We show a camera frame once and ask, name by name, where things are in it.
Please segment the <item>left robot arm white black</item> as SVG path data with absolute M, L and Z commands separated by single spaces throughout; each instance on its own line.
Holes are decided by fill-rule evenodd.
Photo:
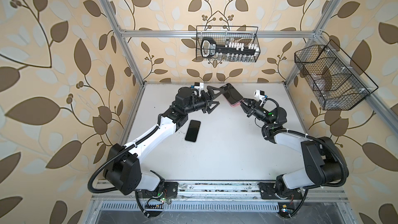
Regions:
M 217 97 L 224 89 L 205 87 L 196 83 L 181 87 L 169 108 L 158 115 L 157 123 L 138 138 L 111 147 L 107 161 L 88 180 L 87 188 L 93 194 L 119 191 L 127 196 L 134 191 L 147 190 L 155 195 L 164 191 L 164 178 L 155 171 L 146 172 L 141 163 L 163 140 L 173 135 L 197 111 L 210 114 L 220 103 Z

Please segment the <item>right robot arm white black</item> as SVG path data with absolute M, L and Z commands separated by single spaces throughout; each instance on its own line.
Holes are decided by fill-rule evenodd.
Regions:
M 243 99 L 241 107 L 247 117 L 254 116 L 262 121 L 262 136 L 273 144 L 283 145 L 301 153 L 304 167 L 302 169 L 277 176 L 274 194 L 286 199 L 299 189 L 319 187 L 340 187 L 349 176 L 347 163 L 341 152 L 328 137 L 315 138 L 305 133 L 284 128 L 287 123 L 285 109 L 276 107 L 267 111 L 265 103 L 254 99 Z

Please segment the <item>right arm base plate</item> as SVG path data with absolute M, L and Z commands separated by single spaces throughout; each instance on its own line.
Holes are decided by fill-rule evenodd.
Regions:
M 288 189 L 284 184 L 278 182 L 258 183 L 262 200 L 301 200 L 303 195 L 300 189 Z

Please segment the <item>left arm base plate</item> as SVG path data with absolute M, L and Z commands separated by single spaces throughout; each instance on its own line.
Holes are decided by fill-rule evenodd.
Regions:
M 161 181 L 154 191 L 140 190 L 144 199 L 174 199 L 178 194 L 178 182 Z

